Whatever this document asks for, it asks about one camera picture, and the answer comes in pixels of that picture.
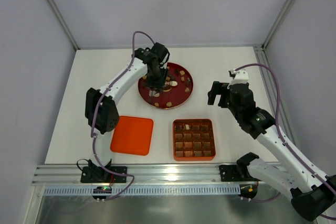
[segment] black cable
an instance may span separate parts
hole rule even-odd
[[[80,168],[80,167],[79,167],[79,164],[78,164],[78,162],[81,161],[81,160],[85,160],[85,161],[88,162],[88,163],[89,163],[89,161],[88,161],[87,159],[85,159],[85,158],[81,158],[81,159],[77,160],[76,165],[77,165],[78,169],[80,169],[81,172],[83,172],[83,169]]]

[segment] white wall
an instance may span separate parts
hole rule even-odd
[[[21,223],[74,50],[45,0],[0,0],[0,223]]]
[[[267,51],[301,150],[336,174],[336,0],[296,0]]]
[[[135,30],[165,45],[264,42],[285,0],[54,0],[80,48],[125,47]],[[138,42],[146,41],[139,36]]]

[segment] orange tray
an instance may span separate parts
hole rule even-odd
[[[152,140],[152,119],[120,116],[110,149],[113,152],[146,156]]]
[[[173,122],[176,161],[211,161],[216,155],[214,132],[209,119],[179,119]]]

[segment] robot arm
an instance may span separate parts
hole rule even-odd
[[[115,81],[117,77],[98,90],[90,88],[86,94],[85,104],[85,117],[88,119],[89,125],[92,127],[94,110],[99,98],[106,89],[109,90],[100,104],[94,125],[101,134],[111,132],[116,127],[119,121],[117,104],[126,91],[141,77],[147,74],[146,86],[149,88],[151,96],[157,92],[162,92],[168,73],[166,64],[169,55],[170,53],[167,48],[157,42],[151,49],[139,48],[135,51],[132,66],[111,88],[109,88],[110,84],[112,81]]]
[[[237,166],[240,166],[238,170],[246,173],[243,176],[260,179],[281,192],[303,218],[313,221],[336,201],[336,196],[316,176],[319,175],[336,189],[336,175],[328,177],[318,169],[280,128],[287,144],[306,164],[313,167],[315,174],[307,170],[280,140],[275,119],[267,111],[256,107],[253,92],[248,88],[247,72],[242,69],[231,70],[229,73],[233,77],[231,83],[213,82],[208,93],[208,105],[213,105],[216,95],[220,95],[218,106],[228,108],[241,129],[269,149],[288,172],[268,165],[253,153],[246,154],[237,161]]]

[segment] round red tray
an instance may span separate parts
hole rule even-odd
[[[149,96],[149,88],[145,86],[146,76],[138,82],[138,89],[142,99],[146,103],[160,109],[172,109],[180,106],[188,100],[194,88],[193,79],[184,67],[168,62],[167,68],[169,72],[166,81],[176,81],[177,86],[173,87],[168,84],[159,97]]]

